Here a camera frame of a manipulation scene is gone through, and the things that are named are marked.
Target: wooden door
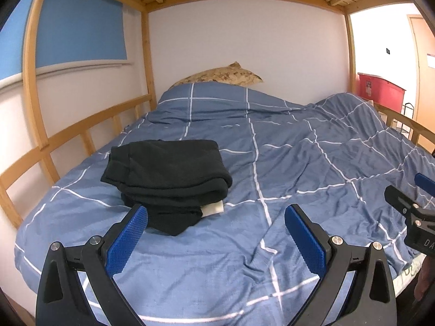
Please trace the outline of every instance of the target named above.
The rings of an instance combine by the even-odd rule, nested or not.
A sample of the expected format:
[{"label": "wooden door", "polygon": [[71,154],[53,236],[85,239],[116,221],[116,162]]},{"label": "wooden door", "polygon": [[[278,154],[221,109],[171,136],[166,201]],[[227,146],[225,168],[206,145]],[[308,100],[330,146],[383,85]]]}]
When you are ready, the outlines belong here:
[{"label": "wooden door", "polygon": [[[420,15],[409,15],[417,56],[417,97],[415,120],[435,133],[435,68],[429,67],[428,55],[435,55],[435,37]],[[430,153],[433,144],[420,137],[418,143]]]}]

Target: metal screw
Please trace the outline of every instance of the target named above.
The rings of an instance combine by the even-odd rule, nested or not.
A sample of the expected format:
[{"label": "metal screw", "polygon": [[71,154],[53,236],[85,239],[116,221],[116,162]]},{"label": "metal screw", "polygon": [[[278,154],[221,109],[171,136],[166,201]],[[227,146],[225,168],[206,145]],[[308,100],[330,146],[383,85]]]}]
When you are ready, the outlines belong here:
[{"label": "metal screw", "polygon": [[333,236],[332,237],[332,242],[335,244],[335,245],[341,245],[342,243],[343,243],[343,239],[340,237],[340,236]]},{"label": "metal screw", "polygon": [[56,251],[57,249],[60,248],[60,243],[55,242],[53,244],[51,244],[50,249],[52,249],[53,251]]},{"label": "metal screw", "polygon": [[95,235],[89,239],[89,243],[91,245],[98,245],[100,243],[100,241],[101,241],[101,236],[99,236],[99,235]]},{"label": "metal screw", "polygon": [[382,244],[381,244],[379,241],[375,241],[375,242],[373,243],[373,247],[374,247],[376,250],[381,250],[381,249],[382,249]]}]

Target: black folded clothing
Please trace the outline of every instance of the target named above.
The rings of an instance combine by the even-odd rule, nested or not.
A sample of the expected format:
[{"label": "black folded clothing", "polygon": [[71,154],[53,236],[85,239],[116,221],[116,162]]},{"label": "black folded clothing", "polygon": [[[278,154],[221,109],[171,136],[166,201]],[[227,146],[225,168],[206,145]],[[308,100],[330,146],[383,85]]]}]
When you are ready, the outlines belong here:
[{"label": "black folded clothing", "polygon": [[177,235],[201,219],[201,206],[227,196],[232,177],[214,141],[147,140],[112,147],[101,181],[127,206],[144,205],[149,227]]}]

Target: blue duvet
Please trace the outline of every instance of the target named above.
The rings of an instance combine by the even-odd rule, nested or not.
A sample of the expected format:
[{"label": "blue duvet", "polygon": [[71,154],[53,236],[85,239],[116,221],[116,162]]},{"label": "blue duvet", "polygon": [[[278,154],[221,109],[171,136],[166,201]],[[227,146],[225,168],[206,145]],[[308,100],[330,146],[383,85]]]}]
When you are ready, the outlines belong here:
[{"label": "blue duvet", "polygon": [[[384,189],[395,185],[434,208],[413,180],[418,172],[435,178],[434,159],[356,96],[302,106],[217,82],[183,84],[58,181],[24,220],[15,262],[33,291],[53,241],[84,244],[126,214],[120,193],[100,177],[112,146],[145,139],[215,140],[234,180],[223,213],[176,237],[146,229],[115,275],[147,325],[287,325],[318,281],[284,226],[292,203],[349,244],[381,242],[393,277],[417,253],[404,244],[404,219],[385,203]],[[84,273],[80,279],[107,323]]]}]

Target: red container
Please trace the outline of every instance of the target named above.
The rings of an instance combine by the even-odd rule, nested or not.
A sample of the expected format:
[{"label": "red container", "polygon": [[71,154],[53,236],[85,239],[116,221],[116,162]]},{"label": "red container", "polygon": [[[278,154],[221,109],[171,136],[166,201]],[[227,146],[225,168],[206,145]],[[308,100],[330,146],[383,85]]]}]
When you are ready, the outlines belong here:
[{"label": "red container", "polygon": [[402,112],[403,97],[405,90],[394,83],[379,76],[358,73],[360,97],[373,100],[374,102],[393,109],[398,113]]}]

